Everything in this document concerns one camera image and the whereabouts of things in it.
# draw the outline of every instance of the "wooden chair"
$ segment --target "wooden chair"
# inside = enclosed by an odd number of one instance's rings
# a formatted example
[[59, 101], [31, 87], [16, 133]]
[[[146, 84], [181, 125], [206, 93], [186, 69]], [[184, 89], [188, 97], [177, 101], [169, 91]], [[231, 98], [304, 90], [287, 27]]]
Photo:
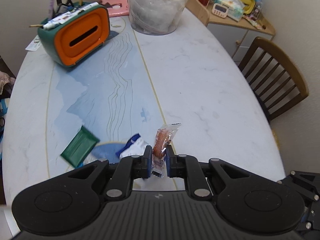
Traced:
[[198, 0], [188, 0], [186, 8], [196, 16], [205, 26], [208, 25], [210, 14]]
[[[248, 49], [247, 53], [245, 54], [244, 58], [242, 59], [241, 63], [239, 64], [239, 69], [241, 72], [243, 72], [246, 65], [251, 60], [252, 56], [255, 54], [256, 50], [258, 48], [261, 48], [263, 52], [260, 54], [258, 59], [251, 65], [249, 70], [244, 74], [244, 77], [249, 82], [249, 85], [251, 86], [255, 81], [258, 81], [261, 79], [257, 85], [253, 86], [252, 90], [255, 92], [257, 99], [264, 110], [267, 119], [269, 121], [275, 119], [279, 115], [283, 114], [285, 111], [289, 110], [299, 102], [301, 102], [303, 99], [305, 99], [309, 95], [309, 90], [307, 83], [305, 79], [303, 78], [300, 70], [297, 68], [297, 66], [290, 60], [290, 58], [283, 52], [282, 49], [280, 49], [276, 44], [273, 42], [262, 38], [262, 37], [256, 37], [254, 41], [252, 42], [250, 48]], [[268, 59], [268, 61], [263, 64], [260, 68], [256, 69], [263, 57], [268, 53], [271, 55], [271, 57]], [[271, 61], [276, 60], [277, 63], [275, 66], [268, 71], [265, 75], [263, 75], [263, 72], [268, 67], [268, 65], [271, 63]], [[281, 68], [283, 69], [276, 77], [273, 78], [275, 71]], [[279, 86], [277, 86], [264, 100], [261, 99], [261, 96], [263, 96], [267, 91], [269, 91], [273, 86], [276, 86], [276, 83], [279, 81], [279, 79], [285, 74], [288, 76], [285, 81], [283, 81]], [[265, 85], [264, 83], [269, 79], [272, 78], [271, 82], [266, 85], [266, 87], [260, 92], [256, 93], [259, 88], [263, 88]], [[285, 85], [290, 81], [293, 81], [293, 85], [290, 86], [289, 89], [287, 89], [282, 95], [280, 95], [278, 98], [275, 98], [275, 100], [272, 100], [272, 103], [266, 107], [265, 103], [270, 102], [270, 100], [281, 90], [284, 89]], [[285, 103], [283, 106], [279, 107], [272, 113], [270, 113], [270, 109], [275, 107], [277, 104], [279, 104], [284, 98], [286, 98], [291, 91], [294, 90], [294, 88], [297, 88], [299, 93], [291, 98], [287, 103]]]

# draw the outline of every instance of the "plastic wrapper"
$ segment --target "plastic wrapper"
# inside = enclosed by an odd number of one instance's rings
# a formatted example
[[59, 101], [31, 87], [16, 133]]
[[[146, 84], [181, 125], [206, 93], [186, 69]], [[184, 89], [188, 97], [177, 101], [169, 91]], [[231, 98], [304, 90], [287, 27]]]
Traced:
[[152, 155], [151, 173], [159, 178], [163, 178], [166, 173], [166, 166], [164, 160], [161, 160]]
[[142, 137], [139, 137], [134, 143], [130, 145], [130, 147], [125, 149], [120, 154], [119, 158], [122, 159], [123, 157], [132, 155], [143, 155], [147, 145], [149, 144], [145, 140], [143, 140]]
[[154, 156], [159, 159], [163, 159], [167, 144], [172, 141], [180, 126], [180, 123], [164, 124], [160, 129], [158, 129], [155, 146], [152, 150], [152, 154]]
[[138, 32], [162, 35], [173, 32], [188, 0], [128, 0], [129, 20]]

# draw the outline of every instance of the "plastic bag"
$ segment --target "plastic bag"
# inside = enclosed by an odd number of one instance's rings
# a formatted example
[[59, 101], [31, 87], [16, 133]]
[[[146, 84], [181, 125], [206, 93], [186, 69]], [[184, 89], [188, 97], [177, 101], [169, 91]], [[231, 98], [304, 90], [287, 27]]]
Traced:
[[240, 0], [222, 0], [223, 4], [228, 5], [228, 7], [234, 8], [240, 8], [243, 9], [245, 4], [241, 2]]
[[128, 0], [132, 28], [147, 34], [174, 31], [188, 0]]

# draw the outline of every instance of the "paper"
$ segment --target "paper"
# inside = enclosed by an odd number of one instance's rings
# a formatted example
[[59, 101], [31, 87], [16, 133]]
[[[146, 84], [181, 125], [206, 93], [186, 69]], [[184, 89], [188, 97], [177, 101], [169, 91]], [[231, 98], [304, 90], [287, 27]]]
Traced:
[[147, 145], [149, 144], [142, 137], [138, 138], [128, 149], [120, 154], [120, 159], [132, 155], [143, 155]]
[[41, 45], [41, 41], [39, 36], [37, 35], [33, 41], [31, 41], [31, 43], [28, 45], [28, 47], [26, 47], [26, 50], [29, 51], [36, 51]]

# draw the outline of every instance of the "table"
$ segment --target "table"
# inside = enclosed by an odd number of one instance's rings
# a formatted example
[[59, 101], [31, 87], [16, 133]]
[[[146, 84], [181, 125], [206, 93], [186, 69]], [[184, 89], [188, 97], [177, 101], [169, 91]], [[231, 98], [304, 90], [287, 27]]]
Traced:
[[164, 36], [133, 31], [128, 17], [110, 22], [120, 34], [74, 69], [58, 66], [42, 47], [26, 55], [4, 132], [7, 204], [24, 188], [72, 169], [59, 155], [82, 124], [100, 138], [95, 155], [137, 132], [153, 145], [164, 122], [181, 122], [177, 154], [221, 158], [274, 181], [285, 176], [252, 90], [187, 9]]

